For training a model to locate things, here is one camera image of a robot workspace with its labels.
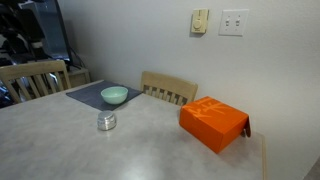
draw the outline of light switch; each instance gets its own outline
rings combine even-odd
[[[223,10],[219,35],[243,36],[249,9]]]
[[[206,33],[208,24],[208,9],[195,9],[192,15],[191,32]]]

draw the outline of chair back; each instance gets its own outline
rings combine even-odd
[[[144,71],[141,91],[150,96],[182,106],[194,100],[198,85],[169,75]]]
[[[0,80],[15,103],[71,88],[66,65],[62,60],[0,67]]]

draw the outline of light blue bowl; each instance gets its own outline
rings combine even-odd
[[[120,104],[126,100],[128,89],[121,86],[109,87],[101,91],[101,96],[108,104]]]

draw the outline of gray placemat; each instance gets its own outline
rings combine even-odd
[[[120,85],[117,83],[113,83],[113,82],[108,82],[108,81],[102,81],[100,83],[73,91],[73,92],[68,92],[66,93],[67,96],[76,99],[82,103],[85,103],[93,108],[99,109],[101,111],[105,111],[105,110],[110,110],[113,111],[114,109],[116,109],[117,107],[121,106],[122,104],[130,101],[131,99],[133,99],[134,97],[138,96],[139,94],[141,94],[141,91],[132,89],[130,87],[126,87],[128,89],[128,97],[127,99],[118,105],[111,105],[106,103],[102,97],[101,97],[101,91],[105,88],[108,87],[112,87],[112,86],[123,86],[126,87],[124,85]]]

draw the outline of orange box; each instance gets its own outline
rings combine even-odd
[[[251,134],[248,114],[208,96],[182,106],[179,123],[215,153],[244,129]]]

